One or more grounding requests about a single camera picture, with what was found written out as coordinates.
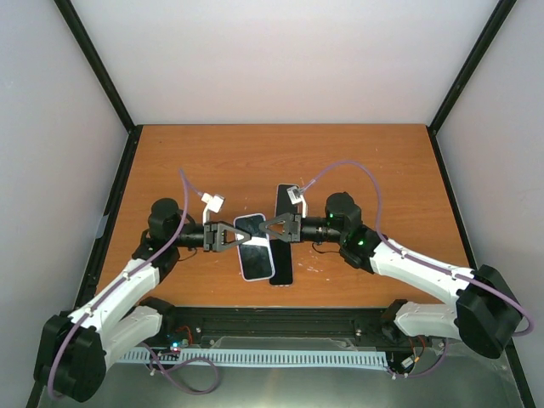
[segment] black rectangular object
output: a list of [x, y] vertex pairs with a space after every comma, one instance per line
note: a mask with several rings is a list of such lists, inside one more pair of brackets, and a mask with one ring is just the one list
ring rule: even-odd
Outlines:
[[[278, 184], [275, 197], [275, 217], [285, 213], [296, 213], [297, 206], [291, 204], [287, 189], [296, 184]], [[289, 286], [293, 283], [291, 244], [280, 240], [270, 240], [270, 250], [274, 259], [275, 275], [270, 278], [270, 285]]]

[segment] wooden table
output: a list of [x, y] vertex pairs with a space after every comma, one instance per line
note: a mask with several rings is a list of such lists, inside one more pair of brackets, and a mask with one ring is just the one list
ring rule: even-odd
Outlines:
[[[115, 277], [147, 228], [151, 204], [162, 197], [183, 202], [178, 168], [196, 188], [226, 198], [212, 219], [274, 217], [279, 183], [307, 184], [323, 167], [342, 160], [364, 163], [383, 195], [382, 230], [414, 251], [448, 263], [467, 260], [423, 125], [145, 126], [105, 260], [99, 289]], [[309, 215], [324, 214], [326, 198], [347, 191], [374, 226], [376, 192], [356, 167], [339, 167], [306, 195]], [[191, 192], [189, 212], [201, 219], [204, 204]], [[333, 249], [333, 244], [322, 249]], [[188, 256], [181, 250], [182, 258]], [[337, 254], [320, 255], [309, 243], [292, 246], [294, 284], [271, 286], [241, 277], [236, 250], [200, 251], [178, 263], [152, 296], [184, 306], [383, 307], [396, 298], [435, 300], [397, 280], [350, 268]]]

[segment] white panel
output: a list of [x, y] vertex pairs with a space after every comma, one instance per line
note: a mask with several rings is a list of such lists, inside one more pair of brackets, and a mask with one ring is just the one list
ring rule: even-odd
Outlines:
[[126, 133], [52, 1], [0, 13], [0, 406], [25, 406], [73, 306]]
[[516, 340], [544, 406], [544, 2], [518, 2], [439, 142], [479, 263], [496, 266], [536, 317]]
[[430, 123], [496, 0], [76, 0], [138, 123]]

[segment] black corner post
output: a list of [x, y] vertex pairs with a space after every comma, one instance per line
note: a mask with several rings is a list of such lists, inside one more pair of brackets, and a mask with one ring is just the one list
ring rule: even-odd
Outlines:
[[89, 65], [91, 65], [91, 68], [94, 71], [94, 75], [96, 75], [100, 85], [102, 85], [102, 88], [113, 105], [113, 109], [115, 109], [119, 119], [121, 119], [123, 126], [125, 129], [127, 129], [128, 133], [134, 131], [134, 122], [128, 114], [125, 104], [122, 103], [121, 96], [117, 92], [116, 87], [110, 78], [110, 74], [108, 74], [108, 71], [105, 69], [102, 59], [100, 59], [99, 53], [97, 53], [96, 48], [91, 42], [91, 39], [89, 38], [82, 21], [79, 19], [73, 4], [70, 0], [54, 0], [54, 2], [64, 17], [66, 24], [71, 30], [71, 33], [79, 44], [79, 47], [85, 54]]
[[472, 51], [468, 55], [467, 60], [457, 74], [456, 80], [453, 82], [448, 94], [445, 96], [442, 105], [440, 105], [433, 121], [428, 126], [431, 137], [435, 137], [440, 128], [442, 128], [446, 117], [450, 114], [451, 109], [456, 104], [462, 90], [465, 88], [465, 85], [467, 85], [468, 80], [484, 57], [485, 51], [487, 51], [487, 48], [493, 42], [496, 33], [501, 29], [502, 23], [504, 23], [504, 20], [508, 17], [510, 10], [512, 10], [515, 3], [516, 0], [500, 0], [496, 5], [490, 18], [487, 20], [484, 29], [479, 35], [478, 40], [474, 44]]

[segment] black smartphone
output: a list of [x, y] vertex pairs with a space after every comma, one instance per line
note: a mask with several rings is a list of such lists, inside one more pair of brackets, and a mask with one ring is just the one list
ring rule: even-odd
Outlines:
[[269, 236], [258, 228], [264, 221], [263, 214], [235, 218], [235, 228], [252, 235], [251, 240], [237, 247], [241, 274], [246, 281], [269, 279], [275, 274]]
[[[278, 184], [278, 190], [275, 199], [275, 216], [285, 213], [297, 213], [298, 207], [291, 204], [287, 189], [296, 186], [296, 184]], [[275, 274], [270, 278], [270, 285], [290, 286], [293, 283], [292, 276], [292, 252], [291, 244], [281, 240], [271, 240], [270, 249], [274, 259]]]

